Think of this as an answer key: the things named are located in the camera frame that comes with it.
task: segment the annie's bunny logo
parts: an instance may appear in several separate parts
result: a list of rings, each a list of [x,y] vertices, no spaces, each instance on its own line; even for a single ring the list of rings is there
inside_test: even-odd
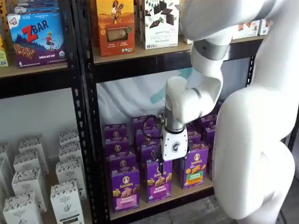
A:
[[[124,176],[123,179],[122,179],[122,182],[124,184],[128,184],[130,182],[130,178],[128,176]]]

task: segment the wooden shelf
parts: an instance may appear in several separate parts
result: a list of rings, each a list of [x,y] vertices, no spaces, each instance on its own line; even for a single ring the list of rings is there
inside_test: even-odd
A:
[[[121,217],[125,217],[128,215],[131,215],[133,213],[137,213],[137,212],[141,212],[150,208],[153,208],[157,205],[161,205],[163,203],[167,203],[167,202],[171,202],[174,201],[176,199],[182,198],[182,197],[186,197],[188,195],[192,195],[194,193],[198,193],[200,191],[206,190],[208,188],[212,188],[213,187],[213,183],[212,181],[206,177],[205,178],[205,182],[202,185],[193,187],[193,188],[189,188],[189,189],[182,189],[179,181],[178,181],[178,176],[173,173],[173,181],[172,181],[172,192],[171,192],[171,197],[166,198],[164,200],[161,201],[157,201],[157,202],[153,202],[153,203],[147,203],[146,201],[146,191],[145,191],[145,186],[141,187],[141,192],[140,192],[140,207],[138,209],[133,209],[133,210],[129,210],[129,211],[123,211],[123,212],[118,212],[118,213],[114,213],[113,212],[113,208],[112,208],[112,198],[111,198],[111,194],[109,195],[109,202],[110,202],[110,220],[116,220],[118,218]]]

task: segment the chocolate squares image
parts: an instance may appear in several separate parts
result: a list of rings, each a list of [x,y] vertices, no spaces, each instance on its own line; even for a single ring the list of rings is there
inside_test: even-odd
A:
[[[154,21],[149,28],[157,27],[160,24],[160,20]]]
[[[169,14],[169,13],[171,13],[172,12],[172,9],[170,9],[170,8],[165,8],[165,9],[163,9],[163,11],[161,12],[161,15],[167,15],[167,14]]]
[[[166,9],[167,8],[167,4],[166,4],[166,2],[164,2],[164,1],[160,1],[160,9],[161,10],[164,10],[164,9]]]
[[[168,24],[173,25],[173,24],[174,24],[174,18],[173,18],[173,15],[171,15],[171,14],[166,14],[166,22],[167,22]]]
[[[157,13],[159,13],[161,11],[160,9],[160,5],[158,4],[157,6],[154,6],[154,14],[156,15]]]

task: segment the snack box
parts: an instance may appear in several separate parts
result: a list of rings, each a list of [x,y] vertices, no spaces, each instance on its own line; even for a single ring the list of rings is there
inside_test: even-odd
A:
[[[260,21],[246,22],[236,26],[236,30],[233,35],[233,40],[246,37],[257,36]]]
[[[77,180],[81,198],[87,198],[83,166],[79,157],[68,161],[58,162],[56,164],[56,175],[59,183]]]
[[[48,159],[46,156],[46,152],[43,150],[41,136],[34,136],[31,138],[22,139],[20,141],[20,145],[19,145],[20,153],[26,152],[31,149],[37,149],[40,157],[42,170],[45,172],[45,174],[48,174],[49,173]]]
[[[0,159],[6,160],[11,176],[14,175],[14,155],[12,148],[9,147],[8,142],[0,143]]]
[[[101,56],[135,51],[134,0],[97,0]]]
[[[159,129],[155,126],[154,127],[146,127],[143,130],[144,130],[144,133],[150,137],[159,137],[159,135],[160,135]],[[135,133],[136,147],[139,147],[145,143],[151,143],[152,141],[159,142],[159,139],[151,139],[149,137],[144,136],[142,130],[136,130],[136,133]]]
[[[108,157],[110,170],[131,167],[136,164],[136,154],[133,150],[111,154]]]
[[[37,205],[41,212],[46,212],[48,207],[48,194],[41,169],[31,169],[16,172],[12,181],[15,195],[25,194],[31,191],[36,193]]]
[[[148,160],[145,180],[147,202],[156,202],[171,196],[172,161],[164,162],[163,174],[159,172],[159,163]]]
[[[23,13],[49,12],[49,11],[57,11],[57,10],[59,10],[59,6],[49,6],[49,7],[16,6],[14,8],[14,13],[23,14]]]
[[[14,195],[14,190],[11,186],[12,179],[13,175],[9,171],[6,160],[0,159],[0,186],[7,196]]]
[[[127,137],[106,139],[105,153],[106,156],[114,153],[127,152],[130,149],[129,140]]]
[[[145,49],[165,48],[178,45],[179,0],[143,0],[144,17],[141,29]]]
[[[64,62],[60,13],[40,12],[7,16],[15,60],[21,68]]]
[[[138,165],[111,171],[114,212],[139,208],[140,177]]]
[[[142,129],[142,125],[144,120],[147,116],[140,116],[132,118],[133,120],[133,132],[135,133],[137,130]],[[155,120],[153,118],[150,118],[144,123],[144,127],[154,127],[155,126]]]
[[[104,127],[105,139],[123,138],[128,136],[126,124],[105,125]]]
[[[68,144],[72,141],[80,141],[78,129],[73,129],[67,133],[59,135],[59,144],[61,146]]]
[[[270,22],[267,20],[260,20],[260,27],[258,29],[258,35],[263,36],[267,35],[270,28]]]
[[[194,144],[192,150],[180,159],[179,177],[183,189],[203,184],[209,147],[202,141]]]
[[[39,154],[36,149],[25,151],[14,157],[14,169],[16,172],[38,168],[42,169]]]
[[[76,180],[52,186],[50,198],[57,224],[84,223]]]
[[[7,224],[43,224],[34,191],[7,198],[3,214]]]

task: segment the orange snack box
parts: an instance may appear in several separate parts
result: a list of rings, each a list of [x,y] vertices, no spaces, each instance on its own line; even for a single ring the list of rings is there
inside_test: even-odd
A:
[[[97,0],[101,56],[135,51],[134,0]]]

